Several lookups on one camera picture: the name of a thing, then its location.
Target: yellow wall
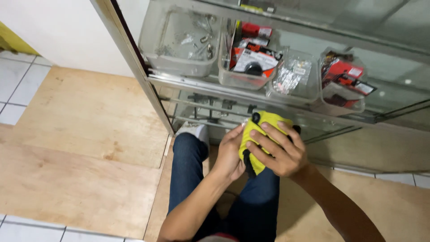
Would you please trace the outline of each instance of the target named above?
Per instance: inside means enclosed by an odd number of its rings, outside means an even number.
[[[2,22],[0,22],[0,49],[38,55],[33,48],[31,48]]]

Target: right hand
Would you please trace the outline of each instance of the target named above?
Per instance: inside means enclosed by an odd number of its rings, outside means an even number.
[[[291,142],[285,134],[267,122],[262,123],[261,128],[273,140],[276,140],[279,145],[257,130],[252,130],[250,132],[251,138],[257,141],[274,157],[266,154],[252,141],[248,141],[246,147],[261,163],[273,170],[276,175],[280,177],[290,176],[309,164],[306,146],[301,140],[300,135],[292,127],[282,121],[278,122],[278,126],[291,137],[293,142]]]

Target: leg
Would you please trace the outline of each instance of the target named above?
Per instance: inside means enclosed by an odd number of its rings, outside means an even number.
[[[228,232],[244,242],[273,242],[279,204],[279,176],[265,168],[248,179],[227,217]]]
[[[178,204],[185,200],[203,180],[202,162],[209,156],[208,147],[190,133],[179,134],[173,144],[172,177],[170,180],[170,213]],[[193,241],[210,235],[220,218],[213,208]]]

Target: left hand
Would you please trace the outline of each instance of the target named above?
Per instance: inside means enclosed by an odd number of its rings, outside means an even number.
[[[242,125],[230,130],[219,144],[218,157],[211,172],[234,181],[245,171],[245,163],[239,158],[239,148],[243,137]]]

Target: red packaging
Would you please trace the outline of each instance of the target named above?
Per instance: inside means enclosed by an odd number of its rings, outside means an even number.
[[[272,35],[272,28],[242,22],[242,35],[268,39]]]

